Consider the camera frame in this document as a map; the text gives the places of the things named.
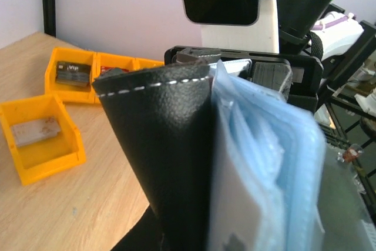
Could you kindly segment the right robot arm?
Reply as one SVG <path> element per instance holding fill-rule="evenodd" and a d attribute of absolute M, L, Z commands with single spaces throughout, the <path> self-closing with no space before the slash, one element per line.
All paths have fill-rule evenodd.
<path fill-rule="evenodd" d="M 375 26 L 326 0 L 279 0 L 277 6 L 280 54 L 221 49 L 219 55 L 223 62 L 249 58 L 254 65 L 289 61 L 288 102 L 315 112 L 375 49 Z"/>

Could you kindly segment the black leather card holder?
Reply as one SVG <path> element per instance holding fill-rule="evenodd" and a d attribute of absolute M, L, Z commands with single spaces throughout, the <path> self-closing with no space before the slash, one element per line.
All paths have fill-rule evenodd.
<path fill-rule="evenodd" d="M 203 61 L 95 79 L 164 250 L 321 250 L 313 114 Z"/>

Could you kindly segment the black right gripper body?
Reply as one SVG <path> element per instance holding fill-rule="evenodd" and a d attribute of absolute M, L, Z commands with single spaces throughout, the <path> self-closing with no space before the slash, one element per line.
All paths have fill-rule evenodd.
<path fill-rule="evenodd" d="M 196 58 L 212 64 L 220 59 L 228 73 L 280 92 L 291 105 L 317 109 L 323 66 L 316 57 L 193 46 L 175 46 L 164 53 L 166 65 Z"/>

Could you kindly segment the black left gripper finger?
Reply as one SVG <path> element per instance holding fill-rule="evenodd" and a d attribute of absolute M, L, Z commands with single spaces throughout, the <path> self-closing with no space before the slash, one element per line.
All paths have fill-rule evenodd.
<path fill-rule="evenodd" d="M 149 206 L 139 221 L 112 247 L 112 251 L 164 250 L 165 237 L 152 208 Z"/>

